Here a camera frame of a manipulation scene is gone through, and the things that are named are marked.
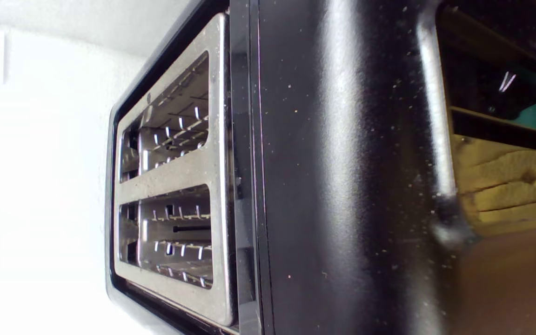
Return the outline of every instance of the white wall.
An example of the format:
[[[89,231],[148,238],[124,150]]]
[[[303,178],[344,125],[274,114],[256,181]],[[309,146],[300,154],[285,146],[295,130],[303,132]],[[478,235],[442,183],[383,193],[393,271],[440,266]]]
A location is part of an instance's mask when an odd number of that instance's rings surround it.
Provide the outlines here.
[[[106,296],[102,233],[108,117],[145,60],[0,29],[0,333],[146,333]]]

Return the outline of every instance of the glossy black panel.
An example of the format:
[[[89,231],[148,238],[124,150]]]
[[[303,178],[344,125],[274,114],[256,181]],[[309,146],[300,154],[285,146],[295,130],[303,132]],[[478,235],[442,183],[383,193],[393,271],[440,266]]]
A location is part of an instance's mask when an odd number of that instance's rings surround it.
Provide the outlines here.
[[[234,233],[241,334],[261,331],[261,293],[258,291],[255,170],[251,133],[249,0],[230,3],[231,110],[233,121]]]
[[[445,109],[430,106],[418,34],[435,10],[260,2],[276,333],[444,332],[452,258],[434,230],[457,208]]]

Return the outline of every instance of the toaster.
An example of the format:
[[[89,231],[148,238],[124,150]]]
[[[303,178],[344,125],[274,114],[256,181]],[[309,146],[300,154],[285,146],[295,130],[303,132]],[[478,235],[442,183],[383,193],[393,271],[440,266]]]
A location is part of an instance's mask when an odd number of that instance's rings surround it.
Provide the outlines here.
[[[159,334],[536,334],[536,0],[190,0],[106,195]]]

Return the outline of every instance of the teal object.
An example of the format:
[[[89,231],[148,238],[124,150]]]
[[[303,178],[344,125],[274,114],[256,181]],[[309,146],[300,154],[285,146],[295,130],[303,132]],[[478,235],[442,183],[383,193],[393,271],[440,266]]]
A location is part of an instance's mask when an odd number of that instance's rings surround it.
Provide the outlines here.
[[[521,111],[521,114],[512,120],[517,125],[536,129],[536,104]]]

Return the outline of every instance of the white ceiling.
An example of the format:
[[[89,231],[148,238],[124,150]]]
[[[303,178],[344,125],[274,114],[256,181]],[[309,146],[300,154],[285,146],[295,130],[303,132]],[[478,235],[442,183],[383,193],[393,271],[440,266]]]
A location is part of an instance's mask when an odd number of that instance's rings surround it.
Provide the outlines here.
[[[147,57],[188,0],[0,0],[0,25]]]

